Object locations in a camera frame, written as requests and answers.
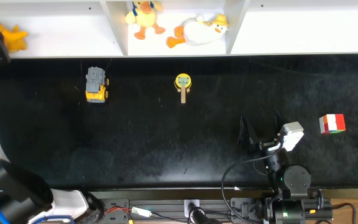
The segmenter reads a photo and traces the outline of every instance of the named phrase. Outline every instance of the white plush duck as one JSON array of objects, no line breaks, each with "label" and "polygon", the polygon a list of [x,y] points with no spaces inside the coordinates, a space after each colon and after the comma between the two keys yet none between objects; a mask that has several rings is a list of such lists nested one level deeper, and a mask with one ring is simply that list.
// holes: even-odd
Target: white plush duck
[{"label": "white plush duck", "polygon": [[167,45],[173,48],[177,44],[203,45],[221,38],[229,24],[226,16],[219,14],[212,22],[205,22],[203,16],[187,19],[182,26],[175,28],[175,37],[168,37]]}]

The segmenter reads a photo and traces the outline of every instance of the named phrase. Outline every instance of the yellow and gray toy truck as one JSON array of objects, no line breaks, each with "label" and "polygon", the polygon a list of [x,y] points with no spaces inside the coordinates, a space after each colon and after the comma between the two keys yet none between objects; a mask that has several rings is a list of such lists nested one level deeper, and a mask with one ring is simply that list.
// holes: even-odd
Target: yellow and gray toy truck
[{"label": "yellow and gray toy truck", "polygon": [[90,103],[104,103],[109,97],[107,87],[109,79],[104,70],[98,67],[90,67],[86,77],[85,96]]}]

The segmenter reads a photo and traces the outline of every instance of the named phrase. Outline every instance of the wooden floor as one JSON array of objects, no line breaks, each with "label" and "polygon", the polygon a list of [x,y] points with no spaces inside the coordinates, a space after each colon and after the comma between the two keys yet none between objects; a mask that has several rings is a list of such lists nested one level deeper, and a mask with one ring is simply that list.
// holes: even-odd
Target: wooden floor
[{"label": "wooden floor", "polygon": [[[358,223],[358,199],[332,199],[333,205],[349,202],[356,208],[356,223]],[[352,224],[352,208],[349,206],[334,210],[334,220],[330,220],[332,224]],[[307,224],[314,224],[317,222],[306,222]]]}]

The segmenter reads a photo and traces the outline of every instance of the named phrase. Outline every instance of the duck's orange beak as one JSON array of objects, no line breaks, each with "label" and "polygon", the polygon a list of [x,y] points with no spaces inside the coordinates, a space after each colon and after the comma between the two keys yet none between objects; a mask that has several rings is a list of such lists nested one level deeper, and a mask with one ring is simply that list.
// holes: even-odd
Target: duck's orange beak
[{"label": "duck's orange beak", "polygon": [[142,4],[140,4],[140,9],[146,13],[149,14],[152,11],[152,7],[150,6],[150,2],[145,1]]}]

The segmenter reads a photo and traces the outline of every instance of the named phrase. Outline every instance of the yellow hat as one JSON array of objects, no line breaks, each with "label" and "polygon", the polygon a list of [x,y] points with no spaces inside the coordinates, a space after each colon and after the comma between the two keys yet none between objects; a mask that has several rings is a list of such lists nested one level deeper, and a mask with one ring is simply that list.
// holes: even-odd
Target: yellow hat
[{"label": "yellow hat", "polygon": [[220,25],[220,26],[228,26],[229,25],[227,23],[226,16],[222,15],[222,14],[218,14],[218,16],[216,16],[216,19],[214,21],[212,21],[212,23],[214,23],[216,25]]}]

